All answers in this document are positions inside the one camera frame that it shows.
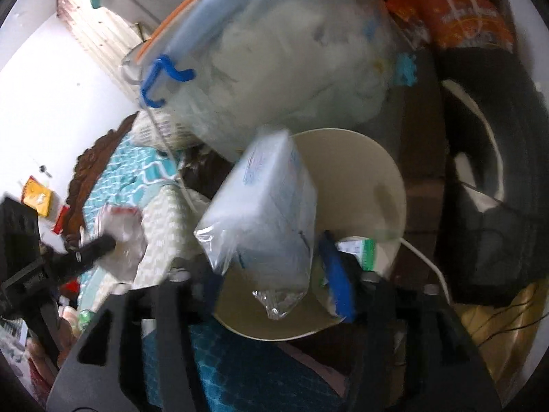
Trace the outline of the clear plastic tissue pack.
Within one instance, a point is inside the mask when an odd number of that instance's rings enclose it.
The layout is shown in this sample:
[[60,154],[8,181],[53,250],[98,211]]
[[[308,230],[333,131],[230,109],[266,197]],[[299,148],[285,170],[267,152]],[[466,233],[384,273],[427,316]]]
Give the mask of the clear plastic tissue pack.
[[316,204],[291,134],[264,132],[223,181],[194,235],[214,273],[238,266],[267,316],[280,320],[309,289]]

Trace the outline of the beige round trash bin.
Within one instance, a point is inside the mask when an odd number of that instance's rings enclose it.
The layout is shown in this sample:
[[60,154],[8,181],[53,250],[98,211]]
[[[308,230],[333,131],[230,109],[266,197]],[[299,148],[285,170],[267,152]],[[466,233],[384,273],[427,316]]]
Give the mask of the beige round trash bin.
[[[351,130],[320,128],[294,135],[317,189],[317,232],[338,242],[370,238],[376,243],[375,273],[390,278],[407,221],[407,197],[392,156],[375,140]],[[307,295],[284,318],[271,320],[238,268],[226,274],[214,311],[228,330],[252,340],[284,341],[341,324],[317,299],[319,264]]]

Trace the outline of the carved wooden headboard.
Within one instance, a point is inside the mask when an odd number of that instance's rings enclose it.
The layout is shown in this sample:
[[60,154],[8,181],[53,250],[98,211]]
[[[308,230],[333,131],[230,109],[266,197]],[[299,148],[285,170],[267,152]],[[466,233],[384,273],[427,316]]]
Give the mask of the carved wooden headboard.
[[105,171],[116,147],[131,130],[136,117],[137,114],[126,117],[118,129],[110,129],[77,158],[65,200],[68,211],[61,222],[61,238],[66,250],[77,247],[80,228],[86,226],[83,212],[85,201],[89,199],[92,189]]

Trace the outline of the patterned blue bed cover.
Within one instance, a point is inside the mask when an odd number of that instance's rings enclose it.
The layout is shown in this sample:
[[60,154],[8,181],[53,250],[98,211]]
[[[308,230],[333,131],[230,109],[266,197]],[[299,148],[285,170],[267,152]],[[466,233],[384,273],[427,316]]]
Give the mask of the patterned blue bed cover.
[[[174,180],[172,160],[125,135],[85,200],[85,228],[97,232],[106,205],[136,206],[146,253],[133,286],[158,284],[174,259],[198,255],[191,211]],[[213,411],[335,411],[341,397],[314,369],[276,344],[247,340],[211,318],[191,328],[199,376]]]

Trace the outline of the hanging keys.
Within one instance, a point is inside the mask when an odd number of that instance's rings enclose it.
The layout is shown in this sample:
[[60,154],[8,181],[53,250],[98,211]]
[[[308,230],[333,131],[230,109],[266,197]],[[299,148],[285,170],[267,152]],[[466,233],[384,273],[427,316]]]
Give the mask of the hanging keys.
[[40,172],[46,175],[49,179],[52,179],[52,175],[47,171],[47,168],[45,165],[41,165],[39,168]]

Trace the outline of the crumpled white wrapper far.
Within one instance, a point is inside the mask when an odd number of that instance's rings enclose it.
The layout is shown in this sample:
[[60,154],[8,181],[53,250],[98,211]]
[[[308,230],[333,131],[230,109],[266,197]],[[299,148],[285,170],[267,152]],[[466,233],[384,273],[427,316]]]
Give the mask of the crumpled white wrapper far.
[[115,240],[114,249],[96,265],[118,281],[131,283],[148,244],[140,210],[135,206],[105,205],[96,218],[95,233],[97,236],[109,235]]

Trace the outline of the black bag on floor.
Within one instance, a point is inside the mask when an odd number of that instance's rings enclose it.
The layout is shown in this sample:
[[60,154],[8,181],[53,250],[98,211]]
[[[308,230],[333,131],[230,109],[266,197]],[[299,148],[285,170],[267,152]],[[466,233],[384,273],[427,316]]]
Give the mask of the black bag on floor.
[[509,305],[548,276],[548,110],[502,49],[434,56],[447,137],[434,251],[451,298]]

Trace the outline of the checkered grey pillow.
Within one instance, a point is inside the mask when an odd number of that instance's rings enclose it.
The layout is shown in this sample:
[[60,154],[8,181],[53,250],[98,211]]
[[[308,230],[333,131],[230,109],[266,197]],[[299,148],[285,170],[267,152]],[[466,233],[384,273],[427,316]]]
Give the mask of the checkered grey pillow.
[[199,145],[198,139],[182,122],[162,111],[139,111],[129,132],[134,146],[150,147],[160,152],[182,151]]

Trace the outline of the floral beige curtain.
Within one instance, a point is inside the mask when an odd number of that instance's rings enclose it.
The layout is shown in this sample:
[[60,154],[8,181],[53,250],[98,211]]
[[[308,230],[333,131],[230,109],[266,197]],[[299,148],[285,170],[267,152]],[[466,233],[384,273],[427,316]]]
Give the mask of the floral beige curtain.
[[138,28],[110,9],[94,9],[90,0],[56,0],[56,11],[89,57],[118,88],[135,98],[138,88],[124,78],[122,63],[128,53],[142,43]]

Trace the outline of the orange plastic bag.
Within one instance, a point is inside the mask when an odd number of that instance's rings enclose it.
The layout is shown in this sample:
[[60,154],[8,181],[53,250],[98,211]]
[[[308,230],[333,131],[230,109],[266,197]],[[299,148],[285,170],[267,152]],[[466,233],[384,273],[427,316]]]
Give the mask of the orange plastic bag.
[[414,49],[514,50],[509,26],[489,0],[385,0],[385,5]]

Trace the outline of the yellow red wall calendar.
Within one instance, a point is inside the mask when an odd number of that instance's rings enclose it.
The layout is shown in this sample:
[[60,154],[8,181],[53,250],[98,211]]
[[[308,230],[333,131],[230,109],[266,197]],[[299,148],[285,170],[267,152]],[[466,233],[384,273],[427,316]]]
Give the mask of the yellow red wall calendar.
[[22,188],[21,203],[34,209],[39,217],[46,218],[52,205],[53,191],[29,177]]

